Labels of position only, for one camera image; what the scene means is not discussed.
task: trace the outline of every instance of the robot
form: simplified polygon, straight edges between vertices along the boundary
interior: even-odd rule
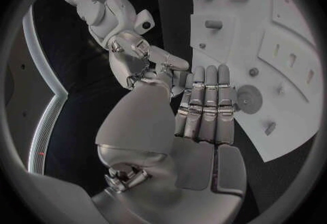
[[[130,90],[96,136],[108,168],[102,200],[127,208],[136,223],[230,221],[245,196],[246,171],[232,146],[236,105],[228,67],[188,72],[187,61],[142,37],[154,20],[147,10],[136,14],[128,0],[65,1],[76,7],[108,51],[117,81]],[[175,116],[169,102],[179,94]],[[110,215],[112,209],[101,211]]]

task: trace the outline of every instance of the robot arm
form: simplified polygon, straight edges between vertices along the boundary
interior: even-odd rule
[[[183,85],[185,75],[180,72],[186,71],[189,64],[150,45],[141,36],[155,26],[149,11],[136,14],[128,0],[65,1],[76,7],[92,37],[109,51],[110,67],[122,87],[133,89],[139,80],[151,82],[165,78],[173,96],[181,93],[182,87],[172,87]],[[150,69],[149,62],[155,63],[155,69]],[[161,73],[171,74],[171,79]]]

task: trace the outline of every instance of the black floor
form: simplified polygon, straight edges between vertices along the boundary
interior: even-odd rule
[[[157,46],[169,45],[170,51],[191,60],[188,25],[191,0],[174,0],[178,14],[169,18],[171,1],[130,0],[137,12],[148,9],[156,27],[146,39]],[[128,92],[121,88],[108,63],[105,50],[89,35],[86,24],[74,7],[64,0],[37,0],[35,23],[44,51],[69,98],[57,120],[49,144],[45,174],[82,186],[90,195],[105,187],[102,166],[94,144],[96,132],[114,105]],[[174,38],[172,31],[186,29]],[[178,107],[178,99],[173,107]],[[310,149],[308,141],[297,150],[263,163],[250,139],[236,124],[235,145],[240,148],[247,168],[248,192],[236,223],[246,223],[270,206],[288,187]]]

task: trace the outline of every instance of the humanoid robot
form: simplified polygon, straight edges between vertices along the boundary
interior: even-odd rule
[[[131,90],[96,137],[108,168],[103,197],[128,208],[139,222],[230,221],[245,196],[246,171],[232,146],[235,94],[228,67],[188,72],[187,61],[141,36],[154,20],[147,10],[136,14],[128,0],[66,1],[108,51],[120,85]],[[175,117],[169,102],[179,94]]]

